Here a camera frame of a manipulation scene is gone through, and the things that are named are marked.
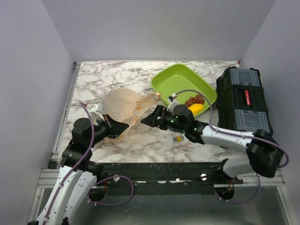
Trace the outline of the translucent orange plastic bag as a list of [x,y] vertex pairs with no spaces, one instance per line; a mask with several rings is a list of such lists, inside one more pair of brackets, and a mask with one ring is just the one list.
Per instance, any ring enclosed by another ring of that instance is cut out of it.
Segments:
[[103,99],[103,113],[117,122],[126,123],[129,127],[114,143],[120,142],[128,135],[129,130],[138,123],[142,115],[154,106],[161,98],[161,94],[153,92],[144,97],[127,88],[117,88],[110,91]]

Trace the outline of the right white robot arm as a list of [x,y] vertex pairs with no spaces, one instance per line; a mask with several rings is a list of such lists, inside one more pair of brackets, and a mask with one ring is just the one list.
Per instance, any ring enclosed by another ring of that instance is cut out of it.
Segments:
[[158,105],[141,123],[161,130],[182,132],[193,143],[216,145],[243,153],[242,157],[223,160],[222,167],[215,173],[217,181],[222,184],[252,172],[272,178],[284,155],[266,131],[239,132],[211,126],[196,120],[185,105],[178,105],[172,111]]

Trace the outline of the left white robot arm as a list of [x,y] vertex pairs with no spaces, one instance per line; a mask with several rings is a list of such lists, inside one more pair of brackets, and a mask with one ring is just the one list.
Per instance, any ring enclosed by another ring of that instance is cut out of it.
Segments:
[[72,139],[62,153],[54,188],[38,217],[30,225],[68,225],[94,185],[103,182],[103,165],[90,161],[92,147],[105,138],[120,136],[128,124],[109,115],[93,124],[92,117],[79,118],[73,124]]

